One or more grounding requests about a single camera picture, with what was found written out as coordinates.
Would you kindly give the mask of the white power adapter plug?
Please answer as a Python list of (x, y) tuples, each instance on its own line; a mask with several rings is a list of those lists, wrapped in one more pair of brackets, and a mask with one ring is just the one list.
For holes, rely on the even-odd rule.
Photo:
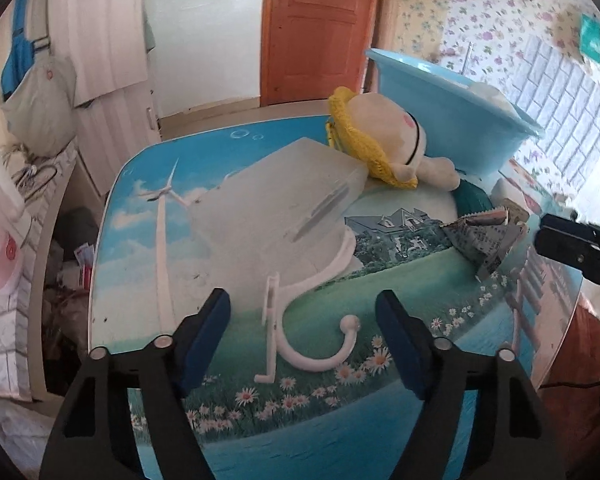
[(527, 206), (526, 196), (506, 178), (496, 181), (490, 193), (490, 200), (494, 206), (503, 207), (508, 211), (511, 222), (526, 223), (530, 219), (531, 210)]

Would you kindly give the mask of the white plush toy yellow hood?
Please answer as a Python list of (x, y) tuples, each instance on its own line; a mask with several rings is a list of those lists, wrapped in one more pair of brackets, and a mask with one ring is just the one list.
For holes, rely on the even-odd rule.
[(425, 155), (424, 127), (396, 102), (339, 87), (327, 103), (328, 145), (364, 162), (372, 178), (408, 190), (422, 182), (445, 192), (460, 186), (452, 160)]

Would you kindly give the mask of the brown wooden door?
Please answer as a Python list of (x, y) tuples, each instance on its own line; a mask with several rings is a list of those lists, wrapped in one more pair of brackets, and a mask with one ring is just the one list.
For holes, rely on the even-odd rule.
[(360, 90), (378, 0), (263, 0), (260, 104)]

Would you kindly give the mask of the white plastic hook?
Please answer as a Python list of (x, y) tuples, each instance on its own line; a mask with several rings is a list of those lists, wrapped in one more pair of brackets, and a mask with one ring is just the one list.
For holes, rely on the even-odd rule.
[(355, 314), (337, 318), (313, 297), (320, 286), (343, 274), (354, 259), (353, 231), (340, 224), (337, 240), (335, 255), (324, 269), (291, 284), (284, 284), (277, 272), (266, 278), (262, 307), (264, 371), (253, 376), (257, 384), (277, 382), (280, 363), (298, 372), (323, 374), (336, 370), (350, 358), (358, 342), (360, 318)]

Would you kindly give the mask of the teal hanging paper bag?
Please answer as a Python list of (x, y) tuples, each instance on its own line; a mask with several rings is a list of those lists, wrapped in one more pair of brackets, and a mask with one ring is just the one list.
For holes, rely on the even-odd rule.
[(579, 50), (584, 58), (600, 63), (600, 19), (582, 14)]

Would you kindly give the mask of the white wardrobe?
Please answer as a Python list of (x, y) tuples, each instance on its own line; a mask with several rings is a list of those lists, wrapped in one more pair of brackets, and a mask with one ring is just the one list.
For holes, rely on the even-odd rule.
[(96, 193), (160, 141), (146, 46), (144, 0), (47, 0), (53, 54), (76, 70), (73, 117)]

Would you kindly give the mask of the grey hanging bag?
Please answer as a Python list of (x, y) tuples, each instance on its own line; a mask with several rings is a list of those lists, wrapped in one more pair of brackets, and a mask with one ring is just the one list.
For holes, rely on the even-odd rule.
[(76, 70), (68, 58), (43, 55), (0, 105), (7, 129), (30, 153), (55, 157), (76, 136)]

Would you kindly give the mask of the translucent plastic storage box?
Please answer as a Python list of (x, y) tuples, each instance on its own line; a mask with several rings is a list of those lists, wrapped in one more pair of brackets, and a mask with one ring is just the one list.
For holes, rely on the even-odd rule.
[(260, 307), (266, 280), (301, 282), (333, 264), (342, 271), (344, 211), (367, 180), (364, 162), (302, 138), (205, 192), (188, 208), (193, 261), (187, 290), (225, 289), (240, 310)]

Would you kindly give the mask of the bag of cotton swabs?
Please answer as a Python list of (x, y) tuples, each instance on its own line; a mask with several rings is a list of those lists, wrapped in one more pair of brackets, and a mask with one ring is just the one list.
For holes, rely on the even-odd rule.
[(504, 96), (504, 94), (498, 90), (498, 88), (495, 88), (490, 84), (485, 84), (481, 81), (474, 81), (468, 86), (468, 90), (475, 96), (478, 96), (494, 106), (497, 106), (501, 110), (504, 110), (504, 112), (513, 113), (515, 110), (512, 103), (509, 102), (506, 96)]

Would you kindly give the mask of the dark green snack packet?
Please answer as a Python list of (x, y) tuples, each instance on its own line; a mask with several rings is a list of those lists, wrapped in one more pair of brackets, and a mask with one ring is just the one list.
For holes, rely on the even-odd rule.
[(493, 208), (489, 195), (482, 188), (466, 180), (461, 180), (458, 188), (451, 194), (459, 217), (478, 214)]

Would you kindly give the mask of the light blue plastic basin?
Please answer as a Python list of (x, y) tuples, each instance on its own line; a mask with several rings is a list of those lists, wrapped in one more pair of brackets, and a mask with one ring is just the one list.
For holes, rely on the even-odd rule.
[(439, 65), (405, 54), (370, 49), (378, 69), (378, 92), (414, 115), (427, 133), (426, 155), (446, 157), (465, 174), (485, 178), (501, 169), (544, 129), (509, 101), (479, 96), (479, 85)]

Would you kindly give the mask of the white pink kettle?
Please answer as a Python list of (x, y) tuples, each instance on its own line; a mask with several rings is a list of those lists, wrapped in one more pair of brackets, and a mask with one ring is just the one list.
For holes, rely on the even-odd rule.
[(0, 294), (9, 295), (22, 274), (21, 246), (31, 227), (24, 199), (12, 182), (0, 155)]

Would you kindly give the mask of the printed foil sachet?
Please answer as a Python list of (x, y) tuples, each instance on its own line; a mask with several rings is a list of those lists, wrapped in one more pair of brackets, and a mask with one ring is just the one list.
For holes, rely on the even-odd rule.
[(474, 266), (479, 282), (490, 278), (528, 234), (528, 226), (509, 218), (504, 207), (466, 214), (441, 229), (452, 246)]

